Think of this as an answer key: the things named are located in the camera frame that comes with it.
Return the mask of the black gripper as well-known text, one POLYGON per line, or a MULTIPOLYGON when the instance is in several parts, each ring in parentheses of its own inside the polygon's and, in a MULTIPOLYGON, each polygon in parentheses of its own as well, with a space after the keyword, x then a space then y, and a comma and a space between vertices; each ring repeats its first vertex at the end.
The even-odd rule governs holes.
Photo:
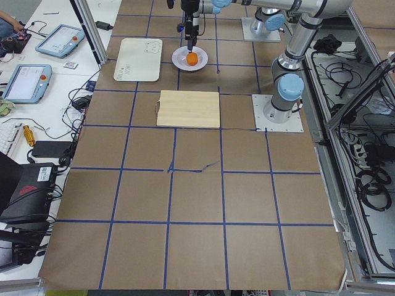
POLYGON ((177 32, 185 32, 188 52, 193 52, 194 40, 198 37, 200 0, 181 0, 183 21, 177 25, 177 32))

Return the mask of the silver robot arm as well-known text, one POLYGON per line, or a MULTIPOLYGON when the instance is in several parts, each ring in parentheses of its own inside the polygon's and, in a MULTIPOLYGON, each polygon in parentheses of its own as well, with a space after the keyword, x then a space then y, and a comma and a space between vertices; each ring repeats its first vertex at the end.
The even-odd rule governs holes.
MULTIPOLYGON (((189 52, 196 45, 199 32, 199 17, 206 14, 219 14, 221 9, 232 4, 233 1, 200 1, 182 0, 182 22, 177 25, 177 32, 183 32, 189 52)), ((241 19, 245 41, 259 41, 279 43, 281 41, 278 30, 285 24, 285 15, 279 9, 259 6, 253 17, 241 19)))
POLYGON ((232 1, 232 3, 257 7, 254 18, 243 19, 249 25, 243 30, 244 37, 251 41, 257 41, 259 38, 268 41, 285 23, 283 12, 301 13, 284 53, 278 56, 272 66, 272 70, 283 69, 287 72, 295 72, 301 68, 304 55, 323 20, 341 15, 351 6, 352 1, 284 0, 232 1))

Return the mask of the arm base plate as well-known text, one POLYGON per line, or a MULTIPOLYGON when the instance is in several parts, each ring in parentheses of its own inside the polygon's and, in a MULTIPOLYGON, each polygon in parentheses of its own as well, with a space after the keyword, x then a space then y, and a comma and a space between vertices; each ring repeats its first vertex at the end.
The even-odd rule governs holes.
POLYGON ((274 25, 269 20, 261 22, 252 17, 243 17, 241 24, 245 41, 265 43, 279 43, 281 41, 278 29, 282 24, 274 25))
POLYGON ((261 132, 303 133, 297 102, 288 111, 279 111, 272 105, 272 95, 252 95, 256 130, 261 132))

